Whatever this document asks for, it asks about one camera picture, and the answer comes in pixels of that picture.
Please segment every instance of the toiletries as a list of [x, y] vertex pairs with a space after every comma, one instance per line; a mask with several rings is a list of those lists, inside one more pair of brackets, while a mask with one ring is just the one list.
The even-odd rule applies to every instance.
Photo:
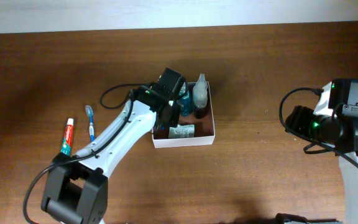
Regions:
[[85, 106], [85, 113], [89, 116], [89, 136], [91, 137], [91, 142], [94, 140], [94, 130], [93, 130], [93, 110], [90, 105]]
[[66, 124], [65, 136], [63, 137], [62, 149], [60, 152], [70, 156], [71, 142], [73, 140], [74, 119], [69, 118]]
[[178, 138], [193, 138], [194, 137], [194, 131], [195, 131], [195, 125], [189, 124], [189, 125], [180, 125], [176, 128], [169, 128], [169, 139], [178, 139]]
[[200, 77], [193, 88], [193, 104], [194, 104], [194, 117], [203, 118], [208, 113], [206, 107], [208, 102], [207, 83], [205, 81], [205, 75], [200, 74]]
[[180, 89], [179, 96], [182, 97], [179, 101], [180, 114], [182, 116], [188, 116], [191, 114], [191, 97], [190, 91], [186, 92], [186, 84], [184, 83]]

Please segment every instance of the open box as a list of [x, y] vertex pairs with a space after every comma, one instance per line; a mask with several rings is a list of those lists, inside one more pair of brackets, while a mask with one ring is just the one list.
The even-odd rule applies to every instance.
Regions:
[[[193, 87], [196, 85], [195, 82], [188, 83], [188, 88], [190, 91], [191, 98], [193, 99]], [[169, 139], [169, 128], [165, 128], [164, 130], [158, 129], [153, 133], [153, 143], [154, 147], [179, 147], [179, 146], [202, 146], [209, 145], [214, 142], [215, 139], [215, 123], [214, 116], [212, 112], [212, 102], [211, 102], [211, 92], [209, 90], [209, 82], [207, 82], [208, 86], [208, 103], [207, 108], [208, 112], [204, 118], [196, 119], [193, 114], [188, 116], [180, 116], [179, 124], [194, 124], [195, 125], [195, 133], [193, 138], [178, 138], [178, 139]]]

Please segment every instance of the bottle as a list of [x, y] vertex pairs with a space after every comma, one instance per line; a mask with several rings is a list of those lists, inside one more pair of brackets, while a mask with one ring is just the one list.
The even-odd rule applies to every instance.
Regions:
[[182, 116], [188, 116], [191, 113], [191, 97], [189, 91], [186, 93], [185, 83], [179, 91], [179, 96], [183, 96], [180, 100], [178, 100], [180, 105], [180, 114]]
[[194, 117], [203, 118], [208, 113], [206, 104], [208, 102], [208, 91], [205, 81], [205, 75], [200, 74], [200, 77], [193, 88], [193, 104], [194, 104]]

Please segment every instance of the toothpaste cap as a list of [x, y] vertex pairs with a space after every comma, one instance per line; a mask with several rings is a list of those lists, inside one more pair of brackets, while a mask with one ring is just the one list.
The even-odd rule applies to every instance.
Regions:
[[74, 119], [73, 118], [69, 118], [67, 120], [67, 125], [74, 125]]

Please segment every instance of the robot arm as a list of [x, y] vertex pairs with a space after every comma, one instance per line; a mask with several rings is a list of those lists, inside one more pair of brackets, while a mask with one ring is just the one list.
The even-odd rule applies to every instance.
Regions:
[[[176, 126], [180, 88], [186, 83], [177, 72], [166, 69], [157, 83], [133, 91], [120, 115], [91, 144], [73, 158], [59, 153], [52, 164], [62, 164], [48, 173], [41, 209], [65, 224], [104, 223], [108, 179], [135, 142], [155, 125]], [[73, 180], [83, 179], [83, 188]]]
[[[323, 88], [314, 111], [296, 106], [285, 124], [291, 129], [287, 131], [332, 147], [334, 152], [358, 163], [358, 80], [333, 80]], [[346, 219], [349, 224], [358, 224], [358, 168], [342, 156], [339, 167], [345, 188]]]

